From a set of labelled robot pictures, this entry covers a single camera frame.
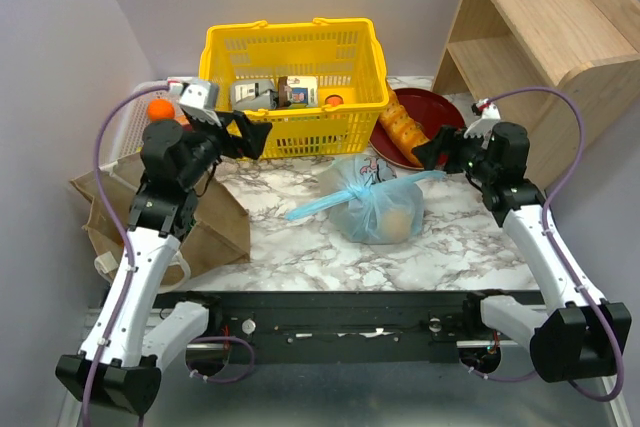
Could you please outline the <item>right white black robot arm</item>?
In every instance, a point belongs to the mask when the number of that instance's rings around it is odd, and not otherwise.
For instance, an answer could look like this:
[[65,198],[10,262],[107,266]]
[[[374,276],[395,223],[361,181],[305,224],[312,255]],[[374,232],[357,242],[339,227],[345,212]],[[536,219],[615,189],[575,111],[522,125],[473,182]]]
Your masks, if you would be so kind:
[[555,229],[540,189],[526,179],[530,143],[524,127],[496,123],[489,134],[468,136],[451,126],[413,149],[425,169],[444,159],[444,171],[462,173],[515,243],[542,294],[537,312],[506,294],[483,294],[480,321],[525,348],[546,382],[624,377],[622,353],[631,314],[589,281]]

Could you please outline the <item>blue cartoon plastic bag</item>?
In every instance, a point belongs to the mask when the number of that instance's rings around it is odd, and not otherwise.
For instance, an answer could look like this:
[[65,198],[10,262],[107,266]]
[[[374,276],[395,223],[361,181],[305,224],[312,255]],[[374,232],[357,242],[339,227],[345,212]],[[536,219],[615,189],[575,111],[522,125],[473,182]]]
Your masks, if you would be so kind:
[[380,217],[388,210],[403,210],[413,215],[409,240],[423,228],[425,200],[418,183],[444,177],[438,170],[400,177],[385,160],[364,154],[339,158],[318,175],[320,197],[288,212],[286,219],[295,221],[325,211],[349,241],[390,245],[381,242]]

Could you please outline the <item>brown jute tote bag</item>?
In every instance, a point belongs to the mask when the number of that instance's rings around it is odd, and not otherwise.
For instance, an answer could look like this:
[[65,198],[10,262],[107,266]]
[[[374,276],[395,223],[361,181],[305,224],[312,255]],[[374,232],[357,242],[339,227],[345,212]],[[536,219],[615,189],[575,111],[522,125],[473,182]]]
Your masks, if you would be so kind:
[[[127,220],[142,172],[143,164],[138,154],[101,167],[105,192],[121,221]],[[72,179],[70,184],[90,203],[89,218],[83,229],[96,253],[96,271],[111,283],[124,250],[121,236],[99,197],[94,174],[83,174]],[[177,290],[187,281],[217,267],[245,263],[249,259],[249,214],[221,183],[213,180],[199,199],[195,224],[167,268],[160,291]]]

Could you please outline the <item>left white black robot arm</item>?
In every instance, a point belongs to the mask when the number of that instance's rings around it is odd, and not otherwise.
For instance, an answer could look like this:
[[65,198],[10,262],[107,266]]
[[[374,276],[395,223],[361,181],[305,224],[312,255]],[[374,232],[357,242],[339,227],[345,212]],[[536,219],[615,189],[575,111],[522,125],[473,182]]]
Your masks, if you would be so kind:
[[204,333],[209,310],[180,302],[158,327],[145,327],[165,272],[194,219],[195,186],[224,157],[258,159],[272,129],[242,112],[188,108],[191,125],[150,123],[143,132],[140,186],[121,230],[125,250],[100,316],[78,353],[59,358],[55,375],[84,408],[97,404],[143,417],[163,370]]

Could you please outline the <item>golden bread roll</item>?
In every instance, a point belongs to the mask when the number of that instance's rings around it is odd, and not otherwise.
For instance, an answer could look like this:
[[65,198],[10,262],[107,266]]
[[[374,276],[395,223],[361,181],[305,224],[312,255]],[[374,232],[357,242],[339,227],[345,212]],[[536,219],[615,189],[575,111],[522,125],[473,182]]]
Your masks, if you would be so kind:
[[403,210],[388,210],[379,221],[379,235],[382,243],[396,244],[411,236],[413,215]]

